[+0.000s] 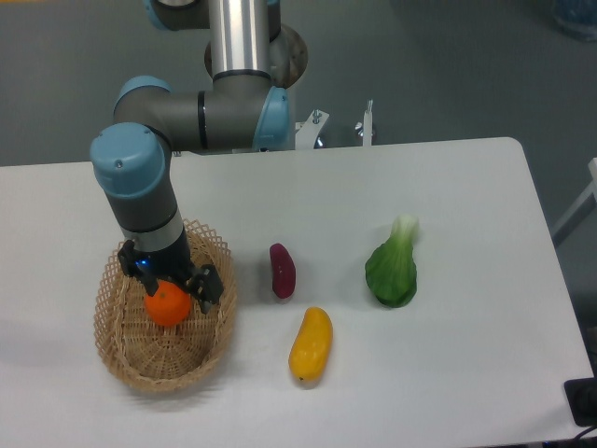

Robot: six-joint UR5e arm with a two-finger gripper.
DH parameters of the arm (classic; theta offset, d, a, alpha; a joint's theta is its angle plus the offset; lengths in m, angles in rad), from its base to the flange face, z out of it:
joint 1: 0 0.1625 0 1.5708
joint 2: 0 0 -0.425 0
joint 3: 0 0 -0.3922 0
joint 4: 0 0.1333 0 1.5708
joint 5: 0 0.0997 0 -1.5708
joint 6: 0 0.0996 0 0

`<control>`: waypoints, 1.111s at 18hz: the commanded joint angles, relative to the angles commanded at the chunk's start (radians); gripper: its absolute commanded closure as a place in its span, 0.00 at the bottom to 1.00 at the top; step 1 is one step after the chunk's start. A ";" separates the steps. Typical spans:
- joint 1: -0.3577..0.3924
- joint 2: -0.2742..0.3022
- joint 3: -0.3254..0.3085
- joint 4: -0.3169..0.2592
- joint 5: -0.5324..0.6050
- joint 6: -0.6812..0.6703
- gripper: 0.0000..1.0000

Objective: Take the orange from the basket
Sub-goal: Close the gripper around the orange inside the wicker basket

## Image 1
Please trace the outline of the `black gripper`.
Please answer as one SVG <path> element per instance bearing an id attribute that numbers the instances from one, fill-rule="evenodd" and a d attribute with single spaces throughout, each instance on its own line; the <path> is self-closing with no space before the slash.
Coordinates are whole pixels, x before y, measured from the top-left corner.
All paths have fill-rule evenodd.
<path id="1" fill-rule="evenodd" d="M 197 301 L 203 315 L 220 303 L 224 292 L 220 275 L 213 264 L 193 264 L 185 231 L 160 250 L 144 251 L 140 247 L 133 240 L 126 240 L 118 251 L 118 261 L 124 275 L 139 281 L 148 296 L 158 291 L 158 278 L 170 278 L 185 283 L 184 290 Z"/>

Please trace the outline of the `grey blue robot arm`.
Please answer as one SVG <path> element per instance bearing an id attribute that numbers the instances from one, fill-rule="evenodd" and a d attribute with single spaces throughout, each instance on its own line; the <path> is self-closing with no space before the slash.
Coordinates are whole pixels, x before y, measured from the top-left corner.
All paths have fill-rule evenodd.
<path id="1" fill-rule="evenodd" d="M 147 294 L 169 281 L 203 313 L 219 303 L 223 276 L 197 266 L 170 179 L 175 151 L 265 151 L 289 148 L 295 125 L 287 87 L 291 56 L 276 1 L 147 1 L 163 30 L 210 32 L 209 91 L 175 93 L 150 76 L 122 87 L 112 124 L 90 146 L 98 184 L 125 243 L 118 260 Z"/>

